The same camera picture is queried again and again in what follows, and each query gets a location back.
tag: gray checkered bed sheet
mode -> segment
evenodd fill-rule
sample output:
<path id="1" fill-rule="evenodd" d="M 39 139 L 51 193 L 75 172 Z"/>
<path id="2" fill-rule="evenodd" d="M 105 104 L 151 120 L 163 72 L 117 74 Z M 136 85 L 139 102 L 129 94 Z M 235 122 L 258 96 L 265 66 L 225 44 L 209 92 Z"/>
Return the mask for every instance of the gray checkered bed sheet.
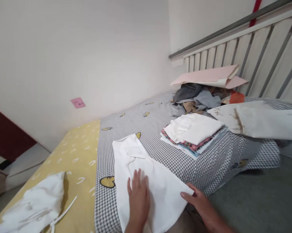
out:
<path id="1" fill-rule="evenodd" d="M 138 134 L 149 156 L 170 169 L 183 182 L 191 182 L 206 195 L 214 193 L 236 174 L 247 169 L 275 168 L 280 157 L 273 140 L 254 139 L 228 131 L 209 150 L 194 161 L 180 150 L 160 140 L 161 130 L 176 118 L 172 92 L 139 103 L 100 121 L 95 191 L 96 232 L 121 232 L 116 207 L 116 186 L 106 187 L 101 180 L 114 176 L 112 142 Z M 261 99 L 247 98 L 247 101 Z M 292 109 L 292 105 L 264 100 L 274 109 Z"/>

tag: left hand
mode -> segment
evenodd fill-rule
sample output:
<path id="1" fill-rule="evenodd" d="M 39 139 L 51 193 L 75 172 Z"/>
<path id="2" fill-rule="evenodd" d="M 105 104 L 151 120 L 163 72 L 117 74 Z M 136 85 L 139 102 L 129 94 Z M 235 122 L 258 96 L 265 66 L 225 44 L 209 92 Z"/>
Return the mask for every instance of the left hand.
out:
<path id="1" fill-rule="evenodd" d="M 127 181 L 127 191 L 130 200 L 130 220 L 126 228 L 128 232 L 142 232 L 147 221 L 150 209 L 150 196 L 148 190 L 148 176 L 142 180 L 140 178 L 141 170 L 134 171 L 132 188 L 130 178 Z"/>

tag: bed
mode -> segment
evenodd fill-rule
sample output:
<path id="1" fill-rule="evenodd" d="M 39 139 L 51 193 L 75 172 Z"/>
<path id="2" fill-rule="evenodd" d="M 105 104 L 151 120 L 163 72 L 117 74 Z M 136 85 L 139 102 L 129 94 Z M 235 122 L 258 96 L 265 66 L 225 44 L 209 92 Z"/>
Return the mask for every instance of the bed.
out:
<path id="1" fill-rule="evenodd" d="M 184 55 L 186 72 L 240 64 L 239 76 L 249 84 L 239 88 L 245 101 L 263 98 L 292 100 L 292 10 L 218 42 Z M 148 154 L 183 182 L 206 195 L 214 193 L 247 169 L 275 168 L 280 157 L 274 140 L 253 139 L 227 131 L 195 161 L 160 140 L 161 130 L 177 117 L 167 92 L 127 110 L 69 131 L 50 157 L 0 214 L 22 198 L 27 189 L 48 175 L 66 171 L 64 211 L 56 232 L 121 232 L 116 208 L 112 141 L 136 134 Z M 292 109 L 279 100 L 262 99 L 274 109 Z"/>
<path id="2" fill-rule="evenodd" d="M 247 169 L 279 167 L 279 149 L 274 140 L 254 139 L 227 131 L 195 161 L 160 140 L 161 130 L 177 117 L 178 109 L 167 92 L 125 111 L 100 120 L 95 226 L 97 232 L 121 232 L 116 208 L 116 186 L 102 181 L 114 177 L 112 141 L 136 134 L 149 156 L 169 168 L 183 182 L 191 182 L 206 195 L 222 187 L 233 176 Z M 246 101 L 260 99 L 247 98 Z M 289 104 L 264 100 L 274 109 L 292 109 Z"/>
<path id="3" fill-rule="evenodd" d="M 99 133 L 99 120 L 70 130 L 48 159 L 0 213 L 0 223 L 5 211 L 20 200 L 26 190 L 49 175 L 65 171 L 62 212 L 68 208 L 75 196 L 77 199 L 64 218 L 56 224 L 55 231 L 95 232 L 93 219 Z"/>

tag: mattress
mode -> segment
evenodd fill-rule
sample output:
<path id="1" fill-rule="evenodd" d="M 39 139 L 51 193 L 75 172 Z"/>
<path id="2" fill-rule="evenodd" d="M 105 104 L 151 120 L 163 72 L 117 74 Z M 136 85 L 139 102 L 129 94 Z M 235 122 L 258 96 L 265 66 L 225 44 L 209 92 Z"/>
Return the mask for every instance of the mattress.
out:
<path id="1" fill-rule="evenodd" d="M 206 195 L 222 187 L 246 169 L 279 166 L 279 149 L 275 141 L 254 139 L 230 131 L 196 161 L 160 140 L 161 130 L 177 117 L 178 109 L 168 92 L 139 103 L 100 121 L 98 146 L 95 227 L 96 232 L 121 232 L 116 208 L 114 156 L 112 142 L 136 134 L 149 156 L 170 169 L 183 182 L 191 182 Z M 247 98 L 246 101 L 260 99 Z M 292 109 L 280 101 L 264 100 L 274 109 Z M 204 115 L 213 118 L 209 113 Z"/>
<path id="2" fill-rule="evenodd" d="M 99 120 L 70 130 L 48 159 L 0 213 L 0 223 L 5 211 L 20 200 L 26 190 L 49 175 L 65 171 L 62 212 L 67 209 L 75 196 L 77 199 L 55 225 L 55 232 L 95 232 L 94 198 L 99 133 Z"/>

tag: pink sticky note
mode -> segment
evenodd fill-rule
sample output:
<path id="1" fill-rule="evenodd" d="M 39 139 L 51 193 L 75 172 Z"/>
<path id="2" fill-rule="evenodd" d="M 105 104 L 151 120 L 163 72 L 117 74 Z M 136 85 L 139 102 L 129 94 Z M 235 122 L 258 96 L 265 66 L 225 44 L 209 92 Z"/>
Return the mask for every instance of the pink sticky note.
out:
<path id="1" fill-rule="evenodd" d="M 81 99 L 81 97 L 75 98 L 75 99 L 71 100 L 71 102 L 75 108 L 81 108 L 81 107 L 86 106 L 85 103 L 83 102 L 83 100 Z"/>

